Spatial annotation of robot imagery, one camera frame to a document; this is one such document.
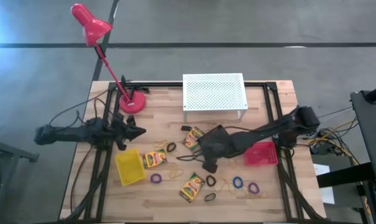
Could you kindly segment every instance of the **gray floor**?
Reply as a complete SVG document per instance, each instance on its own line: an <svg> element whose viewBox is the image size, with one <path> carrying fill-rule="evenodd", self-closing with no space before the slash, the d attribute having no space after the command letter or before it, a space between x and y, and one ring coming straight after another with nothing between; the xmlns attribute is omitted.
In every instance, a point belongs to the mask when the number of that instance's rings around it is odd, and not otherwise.
<svg viewBox="0 0 376 224"><path fill-rule="evenodd" d="M108 19L112 1L80 2ZM0 43L83 43L72 4L0 1ZM121 0L110 36L119 42L376 42L376 0ZM300 104L319 115L349 106L352 91L376 87L376 48L108 49L107 56L118 75L134 80L217 72L293 80ZM87 99L95 64L92 49L0 49L0 141L40 153L37 163L21 161L4 223L57 219L75 144L37 146L34 130ZM111 76L103 68L99 79ZM74 117L71 111L56 124ZM323 126L353 117L348 112ZM345 140L361 162L369 160L359 129ZM349 213L327 211L338 220Z"/></svg>

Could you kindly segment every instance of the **lamp shade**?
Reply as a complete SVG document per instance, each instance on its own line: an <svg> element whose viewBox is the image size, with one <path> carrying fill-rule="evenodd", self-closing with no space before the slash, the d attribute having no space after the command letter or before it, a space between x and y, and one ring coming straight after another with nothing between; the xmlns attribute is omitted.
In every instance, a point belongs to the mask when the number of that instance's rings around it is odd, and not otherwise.
<svg viewBox="0 0 376 224"><path fill-rule="evenodd" d="M83 35L87 46L91 46L112 29L112 25L96 19L83 4L74 4L71 14L83 26Z"/></svg>

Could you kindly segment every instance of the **crayola box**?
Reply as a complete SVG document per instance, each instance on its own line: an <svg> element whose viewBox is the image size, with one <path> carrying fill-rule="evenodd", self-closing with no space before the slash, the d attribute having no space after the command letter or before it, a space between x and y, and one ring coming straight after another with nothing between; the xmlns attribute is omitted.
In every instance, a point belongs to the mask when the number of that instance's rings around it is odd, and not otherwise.
<svg viewBox="0 0 376 224"><path fill-rule="evenodd" d="M146 153L142 156L145 169L157 166L167 162L164 149Z"/></svg>
<svg viewBox="0 0 376 224"><path fill-rule="evenodd" d="M206 182L201 177L193 173L180 190L180 196L191 203L205 183Z"/></svg>
<svg viewBox="0 0 376 224"><path fill-rule="evenodd" d="M185 138L185 146L194 150L195 147L198 145L198 139L204 136L204 132L202 132L197 127L192 128L192 130L188 133L187 137Z"/></svg>

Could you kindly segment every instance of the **yellow basket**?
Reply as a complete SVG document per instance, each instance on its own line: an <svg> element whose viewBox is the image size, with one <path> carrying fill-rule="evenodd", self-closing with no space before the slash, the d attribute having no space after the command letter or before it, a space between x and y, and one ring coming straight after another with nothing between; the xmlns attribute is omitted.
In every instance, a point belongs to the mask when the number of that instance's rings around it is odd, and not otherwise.
<svg viewBox="0 0 376 224"><path fill-rule="evenodd" d="M120 153L116 156L115 160L123 186L130 185L145 178L142 159L137 149Z"/></svg>

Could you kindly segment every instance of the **lamp base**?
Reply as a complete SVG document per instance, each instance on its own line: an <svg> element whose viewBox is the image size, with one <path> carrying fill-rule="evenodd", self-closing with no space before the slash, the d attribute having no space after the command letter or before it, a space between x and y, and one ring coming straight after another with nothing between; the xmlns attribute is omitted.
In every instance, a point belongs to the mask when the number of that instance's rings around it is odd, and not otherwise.
<svg viewBox="0 0 376 224"><path fill-rule="evenodd" d="M135 91L132 95L130 103L127 103L123 100L123 97L120 97L119 104L120 109L128 114L135 114L142 111L145 107L146 98L141 91Z"/></svg>

